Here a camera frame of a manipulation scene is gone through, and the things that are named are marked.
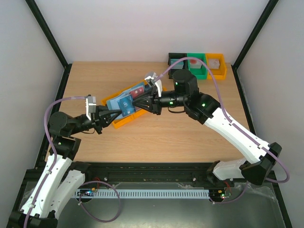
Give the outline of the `blue card holder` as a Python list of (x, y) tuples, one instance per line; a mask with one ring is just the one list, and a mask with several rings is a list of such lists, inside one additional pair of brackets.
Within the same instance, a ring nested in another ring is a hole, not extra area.
[(123, 116), (133, 114), (137, 111), (133, 105), (133, 100), (144, 92), (144, 82), (140, 82), (129, 89), (123, 90), (118, 96), (107, 100), (107, 107), (110, 110), (120, 109)]

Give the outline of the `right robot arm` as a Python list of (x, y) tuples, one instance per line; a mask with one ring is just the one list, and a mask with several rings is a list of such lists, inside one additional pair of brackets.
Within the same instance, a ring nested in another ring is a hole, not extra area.
[(146, 77), (151, 87), (138, 96), (133, 105), (160, 115), (162, 109), (183, 107), (188, 117), (219, 133), (235, 146), (243, 158), (234, 161), (215, 161), (207, 171), (208, 183), (218, 186), (228, 179), (245, 179), (261, 185), (276, 163), (282, 147), (258, 138), (233, 119), (219, 101), (199, 91), (196, 77), (186, 69), (173, 74), (174, 90), (162, 91), (161, 81)]

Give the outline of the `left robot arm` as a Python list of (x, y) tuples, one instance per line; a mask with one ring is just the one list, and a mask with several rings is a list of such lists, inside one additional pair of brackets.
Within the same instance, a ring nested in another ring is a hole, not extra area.
[(121, 113), (103, 105), (97, 106), (90, 117), (53, 113), (47, 124), (47, 132), (53, 137), (47, 163), (28, 200), (19, 211), (11, 213), (9, 225), (14, 228), (57, 227), (65, 205), (90, 177), (90, 165), (74, 161), (81, 139), (73, 135), (90, 129), (101, 134)]

